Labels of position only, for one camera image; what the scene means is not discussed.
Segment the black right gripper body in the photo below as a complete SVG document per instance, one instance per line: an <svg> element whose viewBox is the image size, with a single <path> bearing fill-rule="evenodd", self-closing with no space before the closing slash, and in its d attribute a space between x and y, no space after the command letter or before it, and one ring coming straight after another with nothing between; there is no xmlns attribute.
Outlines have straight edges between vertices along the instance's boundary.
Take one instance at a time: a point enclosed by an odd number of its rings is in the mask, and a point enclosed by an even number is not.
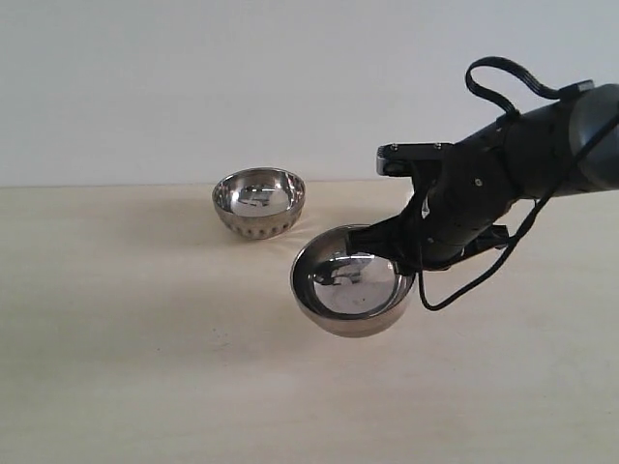
<svg viewBox="0 0 619 464"><path fill-rule="evenodd" d="M484 128L453 143L437 177L412 177L408 268L447 269L506 241L492 230L517 197L502 142L501 130Z"/></svg>

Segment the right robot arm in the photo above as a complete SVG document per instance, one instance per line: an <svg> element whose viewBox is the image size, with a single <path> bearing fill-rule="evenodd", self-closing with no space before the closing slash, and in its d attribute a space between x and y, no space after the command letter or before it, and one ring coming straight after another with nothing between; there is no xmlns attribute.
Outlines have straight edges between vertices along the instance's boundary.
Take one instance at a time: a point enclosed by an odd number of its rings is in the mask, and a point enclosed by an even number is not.
<svg viewBox="0 0 619 464"><path fill-rule="evenodd" d="M606 84L496 121L457 143L379 147L378 174L411 178L414 194L397 216L349 233L348 251L403 270L443 270L506 247L509 232L496 221L518 200L539 200L555 182L557 196L618 188L616 130L576 158L617 113L618 87Z"/></svg>

